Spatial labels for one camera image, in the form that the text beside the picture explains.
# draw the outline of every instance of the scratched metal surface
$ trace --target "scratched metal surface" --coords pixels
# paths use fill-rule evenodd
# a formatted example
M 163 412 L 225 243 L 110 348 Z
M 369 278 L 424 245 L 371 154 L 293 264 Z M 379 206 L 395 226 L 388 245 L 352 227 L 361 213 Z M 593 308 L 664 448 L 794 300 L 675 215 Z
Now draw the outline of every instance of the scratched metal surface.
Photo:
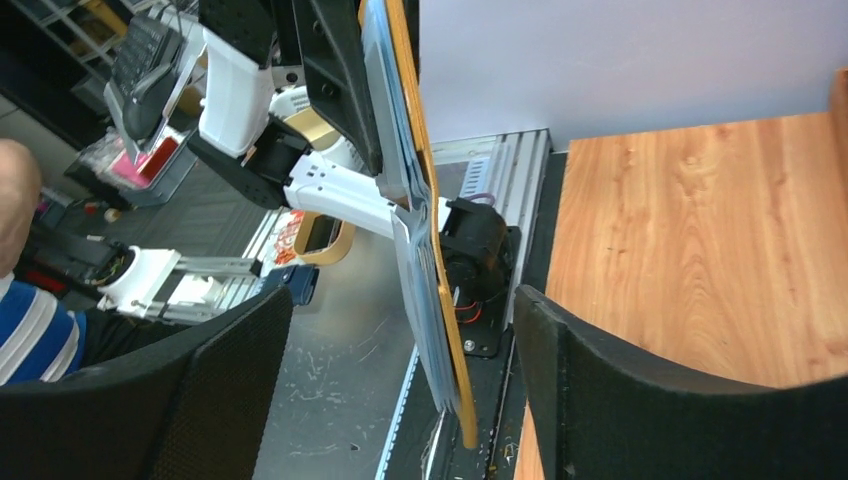
M 321 270 L 292 321 L 254 479 L 374 478 L 412 350 L 394 255 L 358 229 Z

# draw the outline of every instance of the pink object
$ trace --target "pink object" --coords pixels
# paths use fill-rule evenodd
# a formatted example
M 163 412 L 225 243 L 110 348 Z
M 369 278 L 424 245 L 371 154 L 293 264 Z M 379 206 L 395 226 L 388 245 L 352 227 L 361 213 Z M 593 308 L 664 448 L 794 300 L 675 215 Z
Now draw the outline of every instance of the pink object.
M 121 178 L 127 180 L 138 188 L 147 188 L 150 186 L 150 180 L 145 178 L 144 175 L 141 174 L 141 167 L 147 163 L 148 155 L 146 153 L 139 153 L 139 162 L 138 165 L 133 165 L 130 160 L 130 156 L 127 155 L 127 151 L 124 150 L 121 153 L 121 156 L 112 163 L 112 166 L 109 167 L 113 173 L 116 173 L 121 176 Z
M 159 175 L 159 172 L 162 170 L 162 167 L 168 163 L 168 160 L 171 159 L 171 155 L 177 150 L 177 147 L 180 144 L 177 143 L 172 137 L 166 137 L 162 143 L 156 147 L 156 151 L 153 152 L 147 161 L 139 164 L 140 168 L 138 169 L 138 173 L 148 180 L 148 182 L 152 183 L 154 179 L 156 179 L 156 175 Z

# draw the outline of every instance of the black padded edge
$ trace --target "black padded edge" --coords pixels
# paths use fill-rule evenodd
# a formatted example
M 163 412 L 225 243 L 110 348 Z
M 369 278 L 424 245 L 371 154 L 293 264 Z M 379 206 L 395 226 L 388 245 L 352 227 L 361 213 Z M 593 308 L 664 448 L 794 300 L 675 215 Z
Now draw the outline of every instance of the black padded edge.
M 844 478 L 848 377 L 772 390 L 660 358 L 528 286 L 515 305 L 545 478 Z
M 152 479 L 252 477 L 292 318 L 288 289 L 273 292 L 195 351 Z
M 281 304 L 291 305 L 287 290 L 260 294 L 204 324 L 58 382 L 0 388 L 0 435 L 14 439 L 0 442 L 0 478 L 143 478 L 155 457 L 152 446 L 173 418 L 169 412 L 175 411 L 175 391 L 191 381 L 183 378 L 186 369 L 198 356 L 204 358 L 204 353 L 194 352 L 203 352 L 210 339 L 220 338 L 232 325 L 254 323 L 245 322 L 250 320 L 246 317 L 267 308 L 279 311 Z M 288 321 L 276 323 L 287 330 Z M 285 341 L 277 345 L 278 355 L 284 347 Z M 232 367 L 226 371 L 251 363 L 248 357 L 231 358 Z M 276 375 L 265 379 L 271 390 L 275 381 Z M 218 391 L 207 401 L 220 404 L 227 393 Z M 255 397 L 253 392 L 235 394 Z M 214 416 L 210 418 L 205 428 L 216 429 Z M 222 436 L 220 430 L 207 433 Z M 247 457 L 251 461 L 255 456 Z

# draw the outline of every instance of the red object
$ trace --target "red object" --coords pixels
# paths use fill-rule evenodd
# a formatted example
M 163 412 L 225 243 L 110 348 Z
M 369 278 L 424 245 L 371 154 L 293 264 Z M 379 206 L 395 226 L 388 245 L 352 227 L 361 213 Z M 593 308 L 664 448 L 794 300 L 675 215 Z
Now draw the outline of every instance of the red object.
M 474 308 L 474 307 L 476 307 L 476 306 L 477 306 L 477 302 L 474 302 L 474 303 L 472 303 L 471 305 L 468 305 L 468 306 L 466 306 L 466 307 L 456 307 L 456 311 L 457 311 L 457 312 L 461 312 L 461 311 L 463 311 L 463 310 L 471 310 L 472 308 Z
M 162 140 L 162 143 L 159 145 L 159 148 L 153 152 L 153 155 L 147 159 L 146 162 L 138 169 L 138 174 L 147 180 L 147 182 L 152 182 L 156 175 L 162 170 L 162 167 L 168 163 L 168 160 L 171 158 L 171 155 L 177 150 L 179 143 L 173 139 L 173 137 L 167 137 L 165 140 Z
M 146 153 L 139 153 L 138 155 L 141 164 L 147 162 L 148 155 Z M 130 156 L 127 154 L 126 150 L 121 153 L 115 163 L 112 164 L 111 168 L 112 172 L 120 175 L 121 178 L 127 180 L 138 188 L 147 188 L 150 186 L 150 180 L 139 174 L 138 167 L 132 162 L 132 160 L 130 160 Z
M 463 325 L 468 325 L 469 323 L 474 323 L 474 322 L 477 321 L 478 318 L 480 318 L 480 315 L 482 315 L 482 314 L 483 314 L 483 307 L 480 307 L 480 310 L 477 310 L 477 315 L 474 315 L 473 317 L 471 317 L 471 320 L 468 320 L 467 322 L 460 322 L 460 323 L 462 323 Z
M 24 282 L 30 285 L 35 285 L 38 288 L 47 290 L 50 293 L 62 294 L 68 290 L 68 286 L 56 280 L 55 278 L 44 275 L 40 272 L 29 271 L 24 274 Z

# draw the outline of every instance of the wooden board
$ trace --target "wooden board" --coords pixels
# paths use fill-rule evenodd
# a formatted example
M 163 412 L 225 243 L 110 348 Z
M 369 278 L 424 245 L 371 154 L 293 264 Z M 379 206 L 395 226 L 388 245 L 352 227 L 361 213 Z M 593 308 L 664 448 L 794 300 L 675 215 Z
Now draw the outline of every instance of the wooden board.
M 839 148 L 842 181 L 848 185 L 848 68 L 838 70 L 834 75 L 830 89 L 830 118 Z
M 392 35 L 392 45 L 398 62 L 401 86 L 406 100 L 406 112 L 409 115 L 415 151 L 421 163 L 421 170 L 427 186 L 430 187 L 430 240 L 433 244 L 436 277 L 439 288 L 439 303 L 442 307 L 442 319 L 445 323 L 448 347 L 456 376 L 456 386 L 459 393 L 459 409 L 456 412 L 462 429 L 462 444 L 465 448 L 477 448 L 477 413 L 474 407 L 474 397 L 471 392 L 471 377 L 465 362 L 465 351 L 462 349 L 462 338 L 459 336 L 459 324 L 456 321 L 453 296 L 448 284 L 445 262 L 442 258 L 441 237 L 439 237 L 439 180 L 436 176 L 436 166 L 433 163 L 433 152 L 430 148 L 430 137 L 424 118 L 424 107 L 421 102 L 421 92 L 418 88 L 418 75 L 412 57 L 412 43 L 409 39 L 406 13 L 401 0 L 386 0 L 386 12 L 389 17 L 389 28 Z
M 821 113 L 572 142 L 547 295 L 723 377 L 787 387 L 845 374 L 834 128 Z M 538 461 L 535 435 L 515 478 L 542 478 L 528 457 Z

